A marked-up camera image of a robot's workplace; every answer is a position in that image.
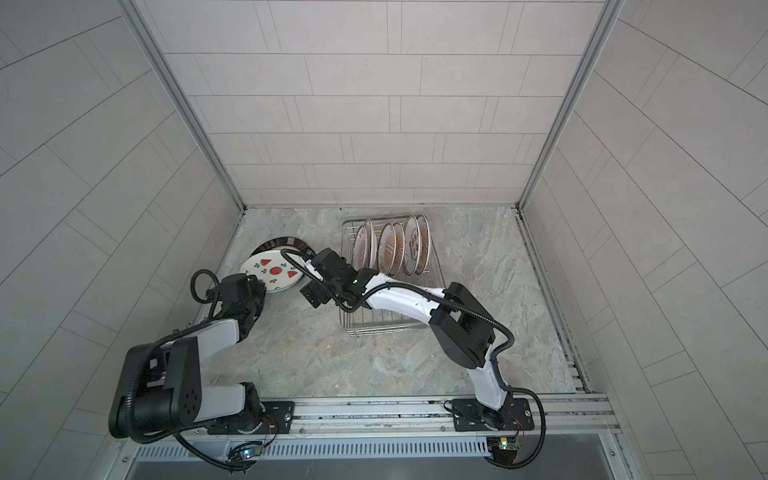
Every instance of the marble countertop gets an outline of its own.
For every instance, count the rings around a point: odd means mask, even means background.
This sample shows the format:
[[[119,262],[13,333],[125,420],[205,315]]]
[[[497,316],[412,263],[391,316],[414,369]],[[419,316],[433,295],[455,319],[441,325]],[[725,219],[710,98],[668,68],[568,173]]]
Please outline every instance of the marble countertop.
[[[298,237],[315,251],[339,251],[341,225],[355,218],[425,214],[446,285],[467,286],[507,325],[516,342],[499,360],[507,383],[536,392],[573,392],[560,341],[507,207],[250,209],[221,276],[237,272],[254,248]],[[308,282],[266,295],[262,316],[243,342],[202,365],[204,381],[253,382],[262,397],[472,394],[466,370],[443,353],[430,329],[350,336],[333,305],[301,296]],[[503,337],[498,334],[497,341]]]

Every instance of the metal wire dish rack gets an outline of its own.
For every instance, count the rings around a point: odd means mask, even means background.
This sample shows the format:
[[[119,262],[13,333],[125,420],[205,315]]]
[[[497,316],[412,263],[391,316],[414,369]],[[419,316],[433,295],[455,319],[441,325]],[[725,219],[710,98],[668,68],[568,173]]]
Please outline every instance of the metal wire dish rack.
[[[382,228],[388,223],[398,222],[405,226],[409,215],[400,215],[397,217],[378,217],[371,218],[373,229],[376,232],[378,241]],[[347,261],[351,261],[353,250],[355,248],[355,235],[366,219],[347,220],[342,223],[342,243],[341,254]],[[437,249],[432,240],[434,235],[429,236],[429,262],[421,275],[406,275],[403,268],[393,276],[396,280],[413,283],[428,288],[445,288],[445,280],[442,278],[440,262],[437,258]],[[426,325],[416,319],[394,313],[390,310],[369,310],[360,307],[354,313],[345,313],[339,309],[339,321],[341,326],[349,335],[373,335],[376,333],[404,332],[406,330],[424,328]]]

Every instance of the white plate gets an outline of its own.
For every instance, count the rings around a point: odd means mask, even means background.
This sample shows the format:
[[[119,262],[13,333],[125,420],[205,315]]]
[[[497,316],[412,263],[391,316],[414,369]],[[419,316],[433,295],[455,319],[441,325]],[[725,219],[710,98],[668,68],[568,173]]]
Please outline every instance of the white plate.
[[[408,217],[403,230],[406,235],[406,248],[402,255],[402,268],[405,269],[406,275],[413,275],[416,271],[416,264],[419,262],[419,257],[422,254],[422,239],[419,232],[419,222],[416,221],[416,217],[413,215]]]
[[[422,241],[422,252],[419,255],[419,262],[416,264],[416,275],[424,273],[424,269],[429,262],[429,222],[424,215],[416,216],[416,223],[419,225],[419,237]]]
[[[293,258],[304,263],[300,257]],[[267,250],[252,255],[240,266],[240,273],[256,275],[259,281],[266,285],[267,293],[279,292],[296,285],[304,276],[280,255],[280,250]]]
[[[406,250],[406,234],[403,232],[400,222],[394,223],[395,227],[395,262],[389,271],[389,276],[396,275],[402,267],[402,254]]]
[[[369,245],[368,231],[363,225],[357,229],[357,235],[355,235],[355,249],[352,254],[352,268],[355,270],[360,270],[366,266],[370,256]]]
[[[369,241],[371,243],[370,258],[368,260],[368,268],[376,269],[376,252],[379,245],[379,238],[376,236],[376,229],[373,228],[373,223],[370,219],[366,220],[366,228],[370,232]]]
[[[386,224],[382,228],[382,235],[379,238],[379,255],[378,265],[379,272],[389,275],[392,270],[392,265],[395,263],[395,247],[396,247],[396,235],[395,227],[391,223]]]

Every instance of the dish rack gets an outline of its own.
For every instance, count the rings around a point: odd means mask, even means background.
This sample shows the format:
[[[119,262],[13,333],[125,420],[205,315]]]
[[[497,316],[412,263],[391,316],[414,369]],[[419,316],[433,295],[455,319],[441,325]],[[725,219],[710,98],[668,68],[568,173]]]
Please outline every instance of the dish rack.
[[[370,220],[373,224],[373,230],[376,232],[376,241],[379,241],[382,228],[386,224],[398,222],[405,226],[408,217],[409,215],[371,218]],[[365,222],[366,219],[361,218],[358,220],[347,220],[342,223],[341,254],[342,257],[347,260],[352,258],[357,229],[359,229]],[[392,277],[402,282],[413,283],[428,288],[445,288],[445,280],[442,278],[442,270],[440,270],[440,262],[437,258],[437,249],[435,248],[435,243],[432,241],[432,238],[434,238],[434,235],[430,235],[429,238],[429,262],[427,262],[424,273],[421,275],[406,275],[406,272],[401,267],[400,271]],[[406,330],[427,327],[427,325],[416,319],[399,313],[394,313],[390,310],[369,310],[363,307],[358,308],[354,313],[346,313],[339,309],[339,321],[346,332],[353,336],[403,332]]]

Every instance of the tile wall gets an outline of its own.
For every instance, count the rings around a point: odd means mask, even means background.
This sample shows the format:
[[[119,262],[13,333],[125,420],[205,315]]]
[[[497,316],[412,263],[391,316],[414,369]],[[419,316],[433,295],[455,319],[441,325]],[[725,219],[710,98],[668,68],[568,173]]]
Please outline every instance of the tile wall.
[[[525,207],[647,478],[768,478],[766,31],[627,0]]]
[[[511,204],[600,2],[137,0],[247,204]]]
[[[0,2],[0,105],[0,478],[80,479],[238,212],[111,0]]]

